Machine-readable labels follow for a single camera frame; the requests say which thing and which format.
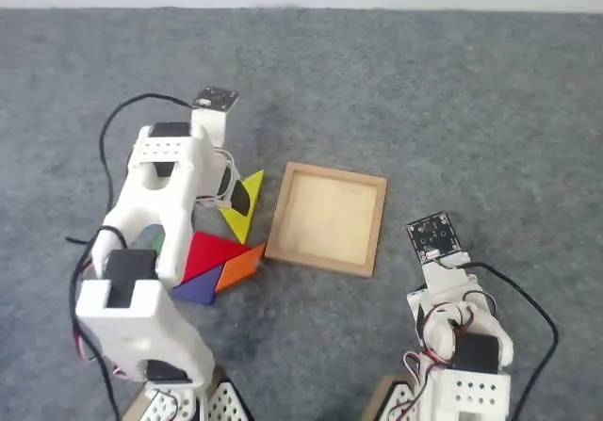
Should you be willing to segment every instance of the wire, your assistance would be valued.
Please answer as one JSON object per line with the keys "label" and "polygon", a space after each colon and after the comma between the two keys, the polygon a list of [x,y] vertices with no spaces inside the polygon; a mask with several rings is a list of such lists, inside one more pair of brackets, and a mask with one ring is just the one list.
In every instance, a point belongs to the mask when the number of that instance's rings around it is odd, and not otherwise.
{"label": "wire", "polygon": [[92,352],[94,359],[96,359],[99,368],[101,369],[103,382],[105,383],[106,388],[106,395],[109,399],[109,403],[111,404],[111,408],[113,409],[113,414],[115,415],[116,421],[120,421],[120,409],[118,408],[117,402],[115,401],[115,395],[113,394],[113,385],[111,384],[111,378],[109,377],[109,372],[106,368],[106,363],[103,360],[103,355],[101,354],[99,349],[94,346],[94,343],[92,343],[88,335],[82,330],[79,325],[77,315],[75,314],[75,292],[77,289],[77,282],[80,279],[82,269],[86,263],[90,251],[92,250],[92,246],[94,245],[94,240],[96,239],[97,235],[98,232],[92,237],[92,239],[89,241],[88,245],[84,249],[84,252],[77,261],[77,264],[75,265],[75,269],[73,270],[71,279],[69,281],[69,314],[71,317],[74,334],[82,338],[82,341],[86,344],[86,346],[88,346],[88,348]]}
{"label": "wire", "polygon": [[192,109],[192,106],[189,103],[187,103],[186,101],[183,101],[178,98],[174,98],[173,96],[168,96],[166,94],[159,94],[159,93],[139,94],[138,96],[134,96],[133,98],[130,98],[127,101],[125,101],[125,102],[119,104],[117,107],[115,107],[115,109],[111,112],[111,114],[105,120],[105,123],[103,124],[103,128],[101,129],[101,134],[98,137],[98,151],[99,151],[99,156],[101,159],[101,164],[103,165],[103,170],[105,171],[107,191],[108,191],[108,197],[106,200],[106,212],[107,213],[113,207],[115,193],[114,193],[114,189],[113,189],[113,178],[111,177],[111,172],[109,171],[109,166],[106,162],[106,152],[105,152],[106,131],[108,130],[108,128],[111,125],[111,123],[113,122],[113,120],[115,120],[115,117],[117,117],[117,114],[120,113],[123,109],[125,109],[129,105],[137,103],[138,101],[142,101],[144,99],[149,99],[149,98],[170,101],[174,104],[181,105],[182,107],[187,107],[187,108]]}
{"label": "wire", "polygon": [[423,381],[423,384],[421,385],[421,389],[419,390],[419,392],[417,393],[415,398],[412,401],[407,400],[406,402],[402,402],[402,403],[392,407],[389,410],[389,412],[387,413],[387,419],[389,419],[389,416],[392,414],[393,411],[402,408],[402,406],[408,404],[409,402],[410,402],[410,405],[408,407],[402,409],[402,413],[400,415],[398,415],[398,417],[396,418],[396,421],[400,421],[401,419],[403,419],[404,416],[406,416],[413,409],[413,407],[421,399],[421,396],[423,396],[423,392],[425,391],[425,388],[427,387],[427,381],[430,376],[430,373],[432,372],[432,369],[434,369],[436,366],[438,366],[437,363],[432,363],[425,370],[425,380]]}
{"label": "wire", "polygon": [[228,184],[226,185],[226,188],[219,194],[217,195],[202,195],[200,197],[197,197],[195,200],[196,201],[215,201],[215,200],[219,200],[221,198],[223,198],[230,190],[231,190],[231,185],[234,181],[234,177],[233,177],[233,167],[235,166],[235,159],[233,158],[233,155],[230,154],[229,152],[227,152],[226,150],[224,150],[223,148],[214,148],[214,151],[217,154],[222,154],[225,158],[226,158],[226,165],[227,168],[230,169],[230,179],[228,180]]}
{"label": "wire", "polygon": [[482,294],[488,300],[488,307],[490,308],[490,314],[494,317],[497,316],[497,301],[491,294],[488,294],[486,291],[480,291],[479,289],[472,289],[471,291],[467,291],[463,294],[463,301],[466,301],[466,297],[469,294]]}
{"label": "wire", "polygon": [[521,397],[519,398],[517,405],[515,406],[515,410],[513,412],[513,416],[511,417],[511,421],[518,421],[519,414],[521,414],[521,410],[523,409],[523,407],[526,403],[526,400],[528,400],[528,396],[530,395],[530,392],[531,392],[534,384],[540,377],[540,374],[543,372],[543,370],[545,369],[546,365],[548,364],[548,362],[550,361],[552,356],[555,354],[555,350],[557,350],[557,346],[559,345],[559,330],[557,330],[557,326],[555,325],[555,322],[553,322],[553,319],[550,318],[550,316],[543,309],[543,307],[541,307],[540,304],[538,304],[538,302],[536,300],[534,300],[530,294],[528,294],[519,284],[514,282],[511,278],[507,277],[503,273],[500,273],[498,270],[496,270],[492,266],[482,263],[482,262],[472,262],[472,263],[465,263],[465,264],[459,265],[459,268],[472,268],[472,267],[484,268],[484,269],[488,270],[490,273],[492,273],[494,276],[498,277],[503,282],[510,285],[525,300],[527,300],[531,306],[534,307],[534,309],[540,314],[540,316],[543,317],[543,319],[546,321],[546,323],[548,324],[548,326],[550,327],[550,329],[553,333],[553,341],[552,341],[550,348],[546,352],[546,354],[543,357],[543,359],[541,360],[541,362],[536,366],[536,368],[534,369],[534,372],[532,372],[530,379],[528,380],[528,383],[526,384],[526,387],[524,388],[524,391],[521,394]]}
{"label": "wire", "polygon": [[78,239],[77,237],[71,237],[70,235],[65,236],[65,241],[74,245],[88,245],[86,240]]}
{"label": "wire", "polygon": [[[417,370],[415,371],[412,367],[410,367],[410,365],[408,364],[408,362],[406,361],[408,358],[412,358],[413,360],[415,360],[416,362],[416,367]],[[419,358],[419,356],[412,352],[411,350],[408,350],[406,352],[404,352],[404,355],[402,355],[402,363],[404,364],[404,367],[406,368],[406,370],[413,376],[413,378],[415,379],[415,384],[416,386],[420,386],[420,381],[419,381],[419,372],[421,370],[421,360]]]}

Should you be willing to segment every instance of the purple tangram piece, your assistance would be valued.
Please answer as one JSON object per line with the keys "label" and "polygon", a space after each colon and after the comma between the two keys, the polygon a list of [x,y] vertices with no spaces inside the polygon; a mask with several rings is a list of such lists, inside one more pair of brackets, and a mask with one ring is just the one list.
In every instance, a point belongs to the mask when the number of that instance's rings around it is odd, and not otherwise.
{"label": "purple tangram piece", "polygon": [[170,291],[171,296],[175,299],[211,305],[216,297],[216,286],[223,268],[224,264],[220,264],[198,277],[174,287]]}

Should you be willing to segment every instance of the wooden tray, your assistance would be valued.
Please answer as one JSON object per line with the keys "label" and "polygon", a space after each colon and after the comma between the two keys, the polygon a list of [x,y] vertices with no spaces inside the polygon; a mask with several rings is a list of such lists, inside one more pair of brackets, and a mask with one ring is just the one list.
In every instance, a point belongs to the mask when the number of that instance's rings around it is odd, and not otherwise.
{"label": "wooden tray", "polygon": [[371,277],[386,180],[288,162],[268,258]]}

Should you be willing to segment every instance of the carpet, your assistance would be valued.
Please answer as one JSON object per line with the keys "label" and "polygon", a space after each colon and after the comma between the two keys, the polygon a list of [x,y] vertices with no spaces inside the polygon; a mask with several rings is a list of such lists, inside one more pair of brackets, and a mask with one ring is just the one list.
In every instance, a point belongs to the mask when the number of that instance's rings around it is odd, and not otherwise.
{"label": "carpet", "polygon": [[[6,419],[107,420],[77,360],[67,286],[106,204],[97,136],[146,91],[235,89],[227,149],[264,169],[249,243],[268,237],[288,160],[388,180],[370,280],[266,260],[213,307],[179,304],[258,420],[353,420],[417,347],[422,283],[404,224],[442,209],[475,259],[516,279],[562,343],[523,419],[596,420],[603,392],[603,17],[342,10],[0,11],[0,400]],[[133,105],[107,136],[118,182],[139,128],[186,121]],[[220,215],[198,227],[232,237]],[[515,344],[513,400],[550,342],[479,273]],[[124,410],[139,387],[116,381]]]}

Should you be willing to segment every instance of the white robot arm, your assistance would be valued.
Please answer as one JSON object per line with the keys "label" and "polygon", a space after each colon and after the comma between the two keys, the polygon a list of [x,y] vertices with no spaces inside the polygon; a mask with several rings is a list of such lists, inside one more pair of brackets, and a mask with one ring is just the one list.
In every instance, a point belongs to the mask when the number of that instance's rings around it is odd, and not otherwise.
{"label": "white robot arm", "polygon": [[[195,204],[232,207],[247,215],[250,198],[232,156],[220,146],[230,90],[206,88],[191,122],[162,122],[139,132],[120,197],[91,250],[95,280],[82,283],[75,313],[103,353],[134,381],[177,400],[199,399],[179,420],[205,419],[214,358],[179,315],[168,290],[182,281],[193,235]],[[149,225],[163,226],[161,253],[122,249]]]}
{"label": "white robot arm", "polygon": [[[400,384],[380,421],[503,421],[510,404],[513,341],[496,319],[496,303],[462,268],[469,255],[445,212],[407,225],[426,284],[408,295],[418,354],[404,362],[416,384]],[[416,370],[407,363],[416,361]]]}

